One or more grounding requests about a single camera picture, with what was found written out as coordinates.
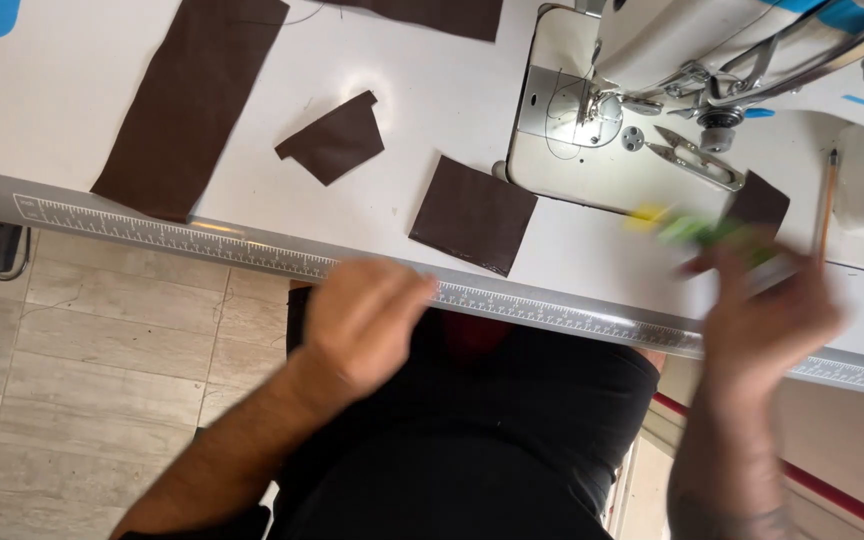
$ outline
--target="person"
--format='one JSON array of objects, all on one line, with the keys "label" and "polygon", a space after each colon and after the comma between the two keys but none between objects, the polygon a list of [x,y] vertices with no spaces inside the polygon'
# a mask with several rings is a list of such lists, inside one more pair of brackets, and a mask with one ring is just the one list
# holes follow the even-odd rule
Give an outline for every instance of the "person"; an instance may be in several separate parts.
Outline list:
[{"label": "person", "polygon": [[[750,242],[798,273],[751,296]],[[792,538],[770,410],[842,312],[816,260],[766,237],[720,242],[711,260],[719,296],[669,526]],[[270,538],[608,538],[607,493],[659,371],[628,347],[430,309],[435,290],[371,259],[290,291],[284,367],[199,434],[111,538],[258,540],[271,482]]]}]

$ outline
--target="ruler markings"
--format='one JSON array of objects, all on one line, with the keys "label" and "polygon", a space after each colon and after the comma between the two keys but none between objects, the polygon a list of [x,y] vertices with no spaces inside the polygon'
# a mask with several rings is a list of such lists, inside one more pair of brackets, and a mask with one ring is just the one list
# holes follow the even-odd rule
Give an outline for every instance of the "ruler markings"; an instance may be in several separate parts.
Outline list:
[{"label": "ruler markings", "polygon": [[[339,264],[339,260],[335,258],[223,236],[212,231],[157,223],[18,193],[13,195],[13,199],[19,213],[30,221],[307,278],[325,279],[330,270]],[[441,281],[438,284],[437,298],[433,300],[464,310],[491,313],[500,318],[533,321],[552,329],[569,329],[585,335],[615,338],[630,344],[651,344],[680,354],[695,355],[702,352],[702,337],[697,332],[644,323],[613,313],[522,298],[461,283]],[[810,356],[790,370],[790,373],[810,380],[864,389],[864,367],[858,364]]]}]

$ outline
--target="ruler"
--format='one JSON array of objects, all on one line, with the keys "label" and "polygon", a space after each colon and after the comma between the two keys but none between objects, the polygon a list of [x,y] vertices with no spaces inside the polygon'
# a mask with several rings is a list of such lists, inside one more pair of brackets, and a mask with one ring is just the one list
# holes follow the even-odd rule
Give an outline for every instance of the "ruler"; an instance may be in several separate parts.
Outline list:
[{"label": "ruler", "polygon": [[[20,193],[13,193],[12,199],[26,224],[71,230],[80,235],[178,252],[311,282],[327,278],[330,270],[344,259],[369,255],[199,218],[188,226],[180,226]],[[527,287],[494,277],[411,261],[402,263],[439,278],[438,291],[433,297],[433,306],[438,308],[693,359],[702,357],[698,323],[690,319]],[[826,347],[793,368],[789,377],[864,391],[864,354]]]}]

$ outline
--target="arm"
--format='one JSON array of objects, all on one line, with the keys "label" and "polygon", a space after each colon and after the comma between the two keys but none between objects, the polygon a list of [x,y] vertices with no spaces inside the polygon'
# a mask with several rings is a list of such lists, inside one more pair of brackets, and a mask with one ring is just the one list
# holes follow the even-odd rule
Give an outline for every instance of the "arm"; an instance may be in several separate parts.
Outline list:
[{"label": "arm", "polygon": [[714,253],[719,300],[706,318],[702,380],[669,478],[669,525],[677,539],[794,537],[772,422],[774,395],[787,369],[834,338],[842,316],[817,261],[754,239],[796,261],[798,274],[750,297],[743,246]]},{"label": "arm", "polygon": [[222,525],[258,504],[285,460],[408,355],[435,279],[389,260],[342,264],[314,294],[304,345],[162,472],[111,534]]}]

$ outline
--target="rectangular fabric piece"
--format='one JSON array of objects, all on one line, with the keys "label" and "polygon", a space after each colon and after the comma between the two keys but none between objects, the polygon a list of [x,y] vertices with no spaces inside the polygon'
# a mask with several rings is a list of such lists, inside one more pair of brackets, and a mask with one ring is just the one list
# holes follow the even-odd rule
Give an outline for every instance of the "rectangular fabric piece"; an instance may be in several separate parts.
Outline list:
[{"label": "rectangular fabric piece", "polygon": [[508,277],[538,201],[443,155],[409,239]]},{"label": "rectangular fabric piece", "polygon": [[288,12],[280,0],[182,0],[92,193],[186,223]]},{"label": "rectangular fabric piece", "polygon": [[502,0],[325,0],[454,36],[496,42]]},{"label": "rectangular fabric piece", "polygon": [[282,160],[294,158],[324,186],[385,150],[366,90],[340,104],[275,147]]},{"label": "rectangular fabric piece", "polygon": [[789,198],[758,174],[749,171],[745,185],[735,192],[726,217],[752,225],[768,225],[776,231],[782,226],[789,210]]}]

